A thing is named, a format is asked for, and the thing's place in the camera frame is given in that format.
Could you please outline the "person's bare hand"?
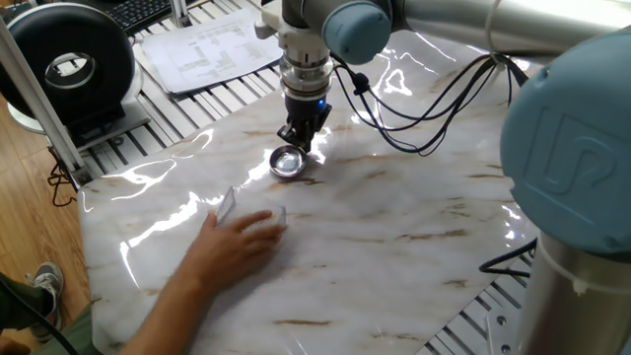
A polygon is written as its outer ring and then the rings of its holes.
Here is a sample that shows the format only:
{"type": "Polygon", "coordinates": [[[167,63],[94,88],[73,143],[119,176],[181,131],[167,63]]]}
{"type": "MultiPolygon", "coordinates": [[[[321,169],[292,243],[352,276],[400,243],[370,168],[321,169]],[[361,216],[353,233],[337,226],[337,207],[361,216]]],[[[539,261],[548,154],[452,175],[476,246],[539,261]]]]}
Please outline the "person's bare hand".
{"type": "Polygon", "coordinates": [[[264,266],[273,256],[286,227],[263,210],[225,225],[207,215],[173,280],[200,297],[212,297],[264,266]]]}

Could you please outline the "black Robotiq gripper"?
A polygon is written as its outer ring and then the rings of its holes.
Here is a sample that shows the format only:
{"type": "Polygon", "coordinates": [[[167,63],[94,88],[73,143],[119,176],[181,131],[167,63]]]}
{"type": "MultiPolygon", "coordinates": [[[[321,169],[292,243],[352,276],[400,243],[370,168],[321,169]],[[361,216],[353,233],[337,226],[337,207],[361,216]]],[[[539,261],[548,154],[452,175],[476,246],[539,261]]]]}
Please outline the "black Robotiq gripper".
{"type": "Polygon", "coordinates": [[[321,130],[332,110],[331,104],[327,102],[326,96],[308,101],[286,96],[285,108],[286,123],[277,131],[277,135],[286,143],[309,153],[315,134],[321,130]]]}

